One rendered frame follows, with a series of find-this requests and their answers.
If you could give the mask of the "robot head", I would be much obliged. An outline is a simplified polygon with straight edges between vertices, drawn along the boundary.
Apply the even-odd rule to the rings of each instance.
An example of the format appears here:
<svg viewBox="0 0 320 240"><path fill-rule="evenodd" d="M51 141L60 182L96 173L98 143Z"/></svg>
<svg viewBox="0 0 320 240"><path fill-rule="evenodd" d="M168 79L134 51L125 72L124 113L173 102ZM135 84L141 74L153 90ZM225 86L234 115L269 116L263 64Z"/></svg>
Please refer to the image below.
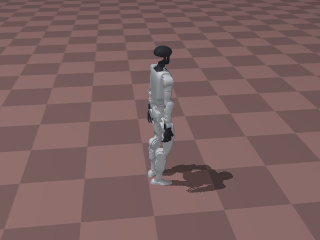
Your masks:
<svg viewBox="0 0 320 240"><path fill-rule="evenodd" d="M154 49L153 53L157 57L163 58L163 60L159 61L157 66L154 67L154 70L156 72L164 71L163 68L165 67L165 65L168 65L170 62L170 55L172 54L172 49L169 48L168 46L161 45L161 46L156 47ZM167 57L167 59L166 59L166 57ZM165 70L167 70L167 69L165 68Z"/></svg>

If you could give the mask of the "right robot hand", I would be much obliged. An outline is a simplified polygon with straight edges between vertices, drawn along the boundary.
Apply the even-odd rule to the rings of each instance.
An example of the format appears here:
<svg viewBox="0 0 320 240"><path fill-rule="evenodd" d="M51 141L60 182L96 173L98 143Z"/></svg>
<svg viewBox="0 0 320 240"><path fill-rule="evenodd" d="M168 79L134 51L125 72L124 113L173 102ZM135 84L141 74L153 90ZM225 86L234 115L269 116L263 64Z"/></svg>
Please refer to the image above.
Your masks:
<svg viewBox="0 0 320 240"><path fill-rule="evenodd" d="M162 143L164 142L169 142L171 141L172 137L174 136L174 134L172 133L172 126L170 128L167 128L166 124L164 123L164 138L163 141L161 141Z"/></svg>

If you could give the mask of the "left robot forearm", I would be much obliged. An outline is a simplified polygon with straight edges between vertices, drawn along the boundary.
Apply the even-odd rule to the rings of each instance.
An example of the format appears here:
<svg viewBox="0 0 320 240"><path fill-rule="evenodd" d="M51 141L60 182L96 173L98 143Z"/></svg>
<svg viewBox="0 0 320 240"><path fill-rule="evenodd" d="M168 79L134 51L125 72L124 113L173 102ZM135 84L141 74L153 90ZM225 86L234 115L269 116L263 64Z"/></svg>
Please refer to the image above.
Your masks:
<svg viewBox="0 0 320 240"><path fill-rule="evenodd" d="M148 89L148 94L149 94L149 99L148 99L148 101L149 101L149 104L150 104L150 108L153 108L153 107L155 106L155 102L154 102L153 99L152 99L152 94L151 94L150 87L149 87L149 89Z"/></svg>

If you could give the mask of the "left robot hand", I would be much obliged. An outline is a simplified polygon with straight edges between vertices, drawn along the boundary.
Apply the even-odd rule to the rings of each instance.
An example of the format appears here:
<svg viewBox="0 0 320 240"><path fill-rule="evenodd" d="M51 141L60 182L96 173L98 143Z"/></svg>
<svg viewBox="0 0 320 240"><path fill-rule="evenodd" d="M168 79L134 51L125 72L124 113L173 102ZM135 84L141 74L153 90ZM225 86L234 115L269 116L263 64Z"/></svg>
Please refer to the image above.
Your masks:
<svg viewBox="0 0 320 240"><path fill-rule="evenodd" d="M148 104L148 109L149 109L149 110L152 109L150 104ZM150 122L152 123L153 118L151 118L149 111L148 111L147 115L148 115L148 116L147 116L148 122L149 122L149 123L150 123ZM149 121L149 120L150 120L150 121Z"/></svg>

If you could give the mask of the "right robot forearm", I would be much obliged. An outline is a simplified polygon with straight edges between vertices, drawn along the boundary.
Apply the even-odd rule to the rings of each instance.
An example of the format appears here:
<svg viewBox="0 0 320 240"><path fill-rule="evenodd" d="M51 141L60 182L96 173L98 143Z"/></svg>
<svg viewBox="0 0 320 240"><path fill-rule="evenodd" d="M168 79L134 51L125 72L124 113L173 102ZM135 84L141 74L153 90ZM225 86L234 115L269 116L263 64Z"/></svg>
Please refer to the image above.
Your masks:
<svg viewBox="0 0 320 240"><path fill-rule="evenodd" d="M163 110L164 112L164 118L163 118L163 121L164 121L164 124L166 124L166 128L171 128L171 121L172 121L172 112L173 112L173 107L174 107L174 103L172 101L169 101L167 104L166 104L166 107L165 109ZM163 125L164 125L163 124Z"/></svg>

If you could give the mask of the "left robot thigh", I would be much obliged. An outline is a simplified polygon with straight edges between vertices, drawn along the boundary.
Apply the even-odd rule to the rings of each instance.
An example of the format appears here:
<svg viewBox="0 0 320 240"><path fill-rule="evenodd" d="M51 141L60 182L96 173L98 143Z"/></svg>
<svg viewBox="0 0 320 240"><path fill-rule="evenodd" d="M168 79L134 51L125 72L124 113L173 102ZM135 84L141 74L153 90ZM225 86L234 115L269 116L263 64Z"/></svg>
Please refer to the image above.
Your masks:
<svg viewBox="0 0 320 240"><path fill-rule="evenodd" d="M150 117L153 119L152 108L149 109ZM154 137L149 141L149 146L153 149L156 149L160 146L162 139L162 132L160 131L159 124L154 119L152 120L153 133Z"/></svg>

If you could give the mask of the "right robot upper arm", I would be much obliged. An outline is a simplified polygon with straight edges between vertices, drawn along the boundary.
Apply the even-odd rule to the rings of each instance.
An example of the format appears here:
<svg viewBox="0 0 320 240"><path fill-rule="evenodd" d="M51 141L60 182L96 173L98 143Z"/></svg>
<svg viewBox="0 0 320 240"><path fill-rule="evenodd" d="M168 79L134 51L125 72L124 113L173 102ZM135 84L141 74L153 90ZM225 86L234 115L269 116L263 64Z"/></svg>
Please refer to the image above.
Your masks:
<svg viewBox="0 0 320 240"><path fill-rule="evenodd" d="M162 75L162 85L163 85L163 90L164 90L163 91L164 105L166 107L168 102L173 102L173 100L170 99L172 96L172 89L173 89L173 85L174 85L173 78L169 74Z"/></svg>

